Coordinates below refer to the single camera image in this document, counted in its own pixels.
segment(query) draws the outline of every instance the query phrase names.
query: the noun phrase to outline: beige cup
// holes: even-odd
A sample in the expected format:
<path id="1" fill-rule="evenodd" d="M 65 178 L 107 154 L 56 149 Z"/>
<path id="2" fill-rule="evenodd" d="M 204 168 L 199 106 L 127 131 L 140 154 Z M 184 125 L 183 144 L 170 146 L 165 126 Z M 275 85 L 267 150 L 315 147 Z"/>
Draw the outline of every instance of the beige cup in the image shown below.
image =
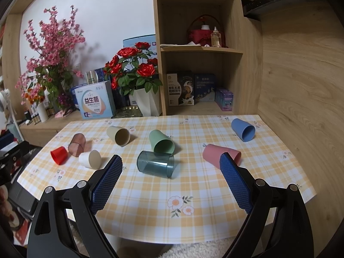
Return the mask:
<path id="1" fill-rule="evenodd" d="M 86 168 L 98 170 L 101 165 L 101 156 L 97 150 L 83 152 L 79 155 L 79 163 Z"/>
<path id="2" fill-rule="evenodd" d="M 130 133 L 127 129 L 117 126 L 110 126 L 106 134 L 112 141 L 120 146 L 125 146 L 130 141 Z"/>

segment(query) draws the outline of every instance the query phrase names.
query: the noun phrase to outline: pink cup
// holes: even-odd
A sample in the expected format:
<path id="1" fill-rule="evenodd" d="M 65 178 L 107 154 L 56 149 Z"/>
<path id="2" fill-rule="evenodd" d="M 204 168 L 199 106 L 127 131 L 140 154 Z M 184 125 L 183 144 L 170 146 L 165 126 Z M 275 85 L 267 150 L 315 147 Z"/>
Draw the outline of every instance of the pink cup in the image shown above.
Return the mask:
<path id="1" fill-rule="evenodd" d="M 205 147 L 203 150 L 203 159 L 220 169 L 220 156 L 225 152 L 228 152 L 234 162 L 239 165 L 241 159 L 240 151 L 214 144 L 209 144 Z"/>

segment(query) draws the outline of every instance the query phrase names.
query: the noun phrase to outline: potted plant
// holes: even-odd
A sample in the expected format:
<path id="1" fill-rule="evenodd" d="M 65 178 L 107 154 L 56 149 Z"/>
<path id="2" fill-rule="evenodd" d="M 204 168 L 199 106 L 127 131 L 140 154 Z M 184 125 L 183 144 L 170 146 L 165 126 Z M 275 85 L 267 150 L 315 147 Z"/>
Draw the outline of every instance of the potted plant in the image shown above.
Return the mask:
<path id="1" fill-rule="evenodd" d="M 50 14 L 50 22 L 41 21 L 39 34 L 41 40 L 36 37 L 32 20 L 29 20 L 29 27 L 24 31 L 30 48 L 39 54 L 38 58 L 30 58 L 27 61 L 27 71 L 19 77 L 16 88 L 22 90 L 22 97 L 29 100 L 31 104 L 38 105 L 44 100 L 44 91 L 49 92 L 50 102 L 56 103 L 61 110 L 68 110 L 73 106 L 71 95 L 69 94 L 70 86 L 73 82 L 73 74 L 83 77 L 78 70 L 68 68 L 68 56 L 76 44 L 85 42 L 83 30 L 79 24 L 75 24 L 74 6 L 71 6 L 71 17 L 69 21 L 63 19 L 61 24 L 57 22 L 56 7 L 44 9 L 44 13 Z"/>
<path id="2" fill-rule="evenodd" d="M 149 48 L 149 43 L 138 42 L 135 48 L 121 49 L 105 64 L 104 73 L 111 80 L 112 89 L 120 88 L 122 95 L 134 96 L 143 116 L 159 116 L 162 82 L 158 77 L 158 60 L 150 59 L 153 52 Z"/>

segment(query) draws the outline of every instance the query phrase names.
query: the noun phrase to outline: blue textured gripper pad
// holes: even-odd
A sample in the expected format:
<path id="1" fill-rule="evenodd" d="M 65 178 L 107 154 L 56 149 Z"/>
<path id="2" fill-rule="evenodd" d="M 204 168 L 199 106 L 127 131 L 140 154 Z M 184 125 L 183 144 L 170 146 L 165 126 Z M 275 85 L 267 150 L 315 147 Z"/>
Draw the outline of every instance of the blue textured gripper pad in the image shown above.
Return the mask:
<path id="1" fill-rule="evenodd" d="M 123 171 L 122 158 L 117 157 L 103 174 L 102 179 L 97 183 L 92 191 L 91 212 L 95 215 L 97 211 L 104 208 L 112 190 Z"/>
<path id="2" fill-rule="evenodd" d="M 221 155 L 220 170 L 225 177 L 238 206 L 249 214 L 253 209 L 251 191 L 234 166 L 236 166 L 236 164 L 233 164 L 225 154 Z"/>

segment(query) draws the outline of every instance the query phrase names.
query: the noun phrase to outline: purple box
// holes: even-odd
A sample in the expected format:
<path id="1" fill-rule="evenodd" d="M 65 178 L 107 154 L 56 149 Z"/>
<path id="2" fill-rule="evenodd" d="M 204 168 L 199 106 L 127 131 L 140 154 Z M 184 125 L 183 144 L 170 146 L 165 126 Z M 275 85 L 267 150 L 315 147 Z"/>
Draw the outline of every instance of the purple box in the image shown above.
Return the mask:
<path id="1" fill-rule="evenodd" d="M 217 88 L 215 92 L 215 102 L 222 111 L 232 111 L 233 93 L 226 88 Z"/>

